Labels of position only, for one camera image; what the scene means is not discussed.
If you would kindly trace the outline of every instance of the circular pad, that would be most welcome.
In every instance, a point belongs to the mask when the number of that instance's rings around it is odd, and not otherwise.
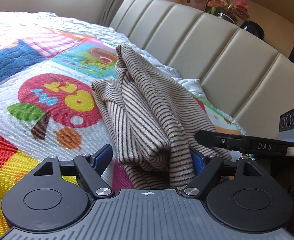
[[[234,202],[248,210],[260,210],[269,206],[269,194],[259,189],[243,189],[234,194]]]
[[[57,206],[62,195],[53,189],[42,188],[29,192],[25,198],[25,205],[35,210],[46,210]]]

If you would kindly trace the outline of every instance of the plant pot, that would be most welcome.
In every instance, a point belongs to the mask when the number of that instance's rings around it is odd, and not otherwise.
[[[258,37],[259,39],[264,40],[264,37],[265,37],[264,30],[257,23],[252,22],[252,21],[244,22],[240,26],[240,28],[252,33],[253,35]]]
[[[234,20],[231,19],[228,15],[224,14],[224,13],[218,13],[218,18],[220,19],[224,19],[227,22],[230,22],[232,24],[235,24]]]

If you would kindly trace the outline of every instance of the ribbed gray plate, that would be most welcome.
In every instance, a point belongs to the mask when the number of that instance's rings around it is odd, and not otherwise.
[[[212,219],[200,201],[186,199],[174,189],[122,189],[111,199],[97,200],[84,219],[67,229],[36,234],[13,228],[2,239],[294,240],[294,237],[284,229],[264,234],[233,231]]]

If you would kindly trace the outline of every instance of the green leaf print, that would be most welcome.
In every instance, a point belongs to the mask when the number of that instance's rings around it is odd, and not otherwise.
[[[38,106],[29,103],[17,103],[7,108],[8,112],[22,121],[38,120],[45,114]]]

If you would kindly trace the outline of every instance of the red apple print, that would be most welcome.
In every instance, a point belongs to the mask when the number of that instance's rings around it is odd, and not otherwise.
[[[91,87],[64,75],[48,73],[28,79],[18,99],[20,103],[9,106],[8,111],[20,120],[38,120],[31,130],[35,139],[45,139],[50,118],[70,128],[88,127],[102,118]]]

